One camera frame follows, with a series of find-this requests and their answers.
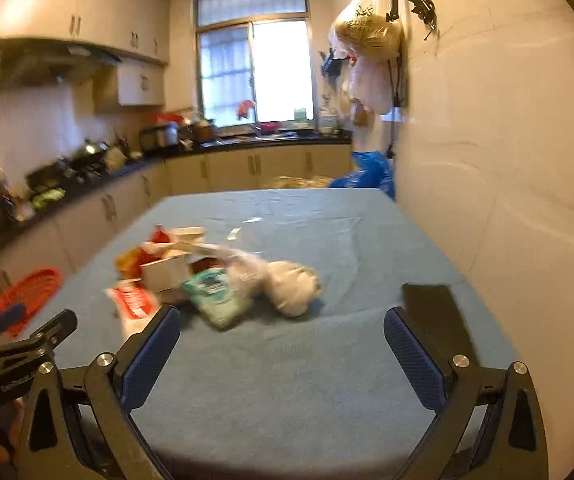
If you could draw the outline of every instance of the range hood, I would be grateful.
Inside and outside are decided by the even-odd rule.
[[[61,41],[24,40],[3,48],[0,88],[83,82],[120,59],[102,48]]]

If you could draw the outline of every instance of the blue plastic bag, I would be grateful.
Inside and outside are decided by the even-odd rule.
[[[352,152],[355,163],[360,168],[346,176],[336,178],[329,187],[371,187],[381,189],[388,197],[396,199],[394,177],[389,169],[387,158],[380,152]]]

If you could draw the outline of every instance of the red and white package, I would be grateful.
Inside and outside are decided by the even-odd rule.
[[[160,309],[155,295],[138,281],[118,282],[105,293],[116,305],[125,340],[142,332]]]

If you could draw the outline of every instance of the wall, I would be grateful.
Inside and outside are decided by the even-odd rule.
[[[170,60],[164,71],[164,98],[165,109],[173,111],[198,105],[192,0],[171,0],[169,20]]]
[[[171,0],[170,63],[164,72],[165,108],[169,111],[198,105],[192,1]],[[331,0],[309,0],[311,60],[316,74],[314,94],[319,106],[320,94],[326,90],[326,83],[320,75],[318,51],[328,50],[326,38],[332,17],[330,3]]]
[[[400,206],[528,364],[562,479],[574,466],[574,13],[564,0],[433,1],[440,38],[423,41],[403,12]]]
[[[137,148],[147,122],[142,110],[94,114],[91,80],[0,92],[0,167],[13,189],[22,189],[32,170],[71,155],[85,138],[113,140],[114,128]]]

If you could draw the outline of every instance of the window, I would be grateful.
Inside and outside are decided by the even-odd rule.
[[[196,0],[201,107],[216,126],[314,118],[306,0]],[[238,105],[256,102],[238,121]]]

